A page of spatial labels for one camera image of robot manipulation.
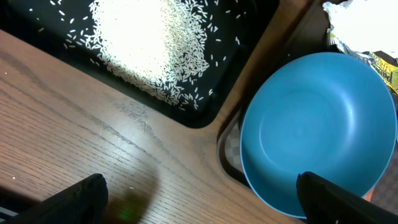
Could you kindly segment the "pile of white rice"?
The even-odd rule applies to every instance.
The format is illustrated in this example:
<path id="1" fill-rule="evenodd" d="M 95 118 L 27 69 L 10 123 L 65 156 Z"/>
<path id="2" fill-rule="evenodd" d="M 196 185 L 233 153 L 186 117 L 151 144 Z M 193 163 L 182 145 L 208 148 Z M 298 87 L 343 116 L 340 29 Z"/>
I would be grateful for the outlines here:
<path id="1" fill-rule="evenodd" d="M 218 1 L 26 1 L 40 31 L 55 26 L 66 49 L 182 111 L 199 110 L 214 92 L 204 85 L 241 40 L 211 11 Z"/>

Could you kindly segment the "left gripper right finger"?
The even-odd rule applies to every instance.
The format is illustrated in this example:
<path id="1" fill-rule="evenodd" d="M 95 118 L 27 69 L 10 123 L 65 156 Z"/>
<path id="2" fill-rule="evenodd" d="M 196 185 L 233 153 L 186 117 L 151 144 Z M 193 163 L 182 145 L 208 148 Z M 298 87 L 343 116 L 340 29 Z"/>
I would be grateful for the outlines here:
<path id="1" fill-rule="evenodd" d="M 313 172 L 298 175 L 296 189 L 309 224 L 397 224 L 397 215 Z"/>

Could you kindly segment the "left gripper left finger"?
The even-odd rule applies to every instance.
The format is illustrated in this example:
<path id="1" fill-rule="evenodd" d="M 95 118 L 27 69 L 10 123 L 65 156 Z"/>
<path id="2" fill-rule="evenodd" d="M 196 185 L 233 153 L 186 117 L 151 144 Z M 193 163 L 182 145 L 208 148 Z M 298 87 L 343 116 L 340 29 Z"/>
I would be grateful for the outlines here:
<path id="1" fill-rule="evenodd" d="M 4 224 L 99 224 L 108 204 L 101 174 L 93 174 L 15 215 L 1 214 Z"/>

